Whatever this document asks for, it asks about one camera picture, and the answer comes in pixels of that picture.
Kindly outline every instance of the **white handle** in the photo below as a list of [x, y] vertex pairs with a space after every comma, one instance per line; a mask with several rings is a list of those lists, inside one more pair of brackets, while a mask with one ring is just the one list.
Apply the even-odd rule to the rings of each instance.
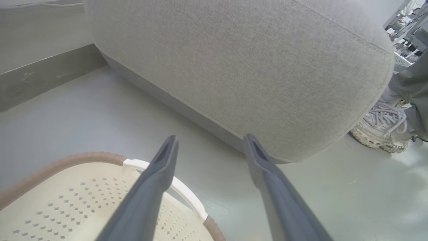
[[[123, 162], [124, 168], [134, 168], [140, 171], [144, 171], [149, 166], [149, 163], [146, 161], [138, 160], [138, 159], [126, 159]], [[176, 191], [184, 200], [190, 204], [193, 210], [198, 214], [202, 220], [206, 220], [208, 214], [205, 212], [204, 205], [202, 205], [201, 201], [196, 197], [196, 195], [178, 178], [174, 177], [171, 183], [172, 189]]]

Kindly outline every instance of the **basket handle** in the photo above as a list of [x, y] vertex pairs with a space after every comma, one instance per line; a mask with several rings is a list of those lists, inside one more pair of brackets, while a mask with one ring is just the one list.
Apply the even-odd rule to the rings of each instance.
[[[146, 170], [146, 168], [149, 166], [149, 162], [138, 160], [138, 159], [126, 159], [123, 162], [123, 168], [125, 169], [136, 169], [140, 171]], [[201, 203], [201, 201], [196, 197], [196, 195], [184, 184], [182, 183], [178, 178], [173, 177], [171, 187], [174, 191], [176, 191], [186, 202], [192, 207], [193, 211], [204, 220], [203, 225], [210, 233], [211, 237], [214, 241], [225, 241], [226, 238], [224, 237], [223, 233], [221, 232], [220, 228], [218, 227], [217, 223], [212, 219], [210, 216], [208, 216], [207, 212], [205, 211], [204, 205]]]
[[[136, 169], [140, 171], [146, 170], [149, 166], [149, 162], [138, 160], [138, 159], [126, 159], [123, 162], [123, 168], [126, 169]], [[192, 207], [193, 211], [202, 218], [202, 220], [207, 220], [208, 214], [205, 211], [204, 205], [196, 197], [196, 195], [178, 178], [174, 177], [172, 179], [171, 187], [176, 191], [186, 202]]]

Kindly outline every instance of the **baseboard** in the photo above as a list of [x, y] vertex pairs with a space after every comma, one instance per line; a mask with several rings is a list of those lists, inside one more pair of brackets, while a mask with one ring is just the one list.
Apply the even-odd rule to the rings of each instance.
[[94, 44], [0, 74], [0, 111], [107, 65]]

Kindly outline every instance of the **person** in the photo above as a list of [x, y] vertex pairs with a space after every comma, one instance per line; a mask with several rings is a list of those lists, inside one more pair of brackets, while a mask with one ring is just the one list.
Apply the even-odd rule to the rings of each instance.
[[[412, 106], [403, 109], [399, 103]], [[380, 99], [351, 130], [370, 148], [390, 153], [406, 150], [409, 141], [428, 141], [428, 51], [406, 70], [392, 76]]]

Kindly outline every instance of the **shoelace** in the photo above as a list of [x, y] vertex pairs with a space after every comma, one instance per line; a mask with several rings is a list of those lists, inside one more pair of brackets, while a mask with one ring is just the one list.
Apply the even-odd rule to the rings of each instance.
[[401, 124], [404, 124], [404, 127], [402, 130], [397, 130], [397, 132], [400, 134], [403, 134], [404, 132], [406, 132], [407, 130], [406, 114], [395, 110], [393, 107], [385, 103], [379, 103], [375, 107], [376, 109], [371, 109], [369, 111], [369, 114], [374, 117], [373, 118], [374, 124], [376, 126], [384, 123], [386, 123], [387, 125], [389, 124], [394, 125], [385, 133], [384, 136], [391, 134]]

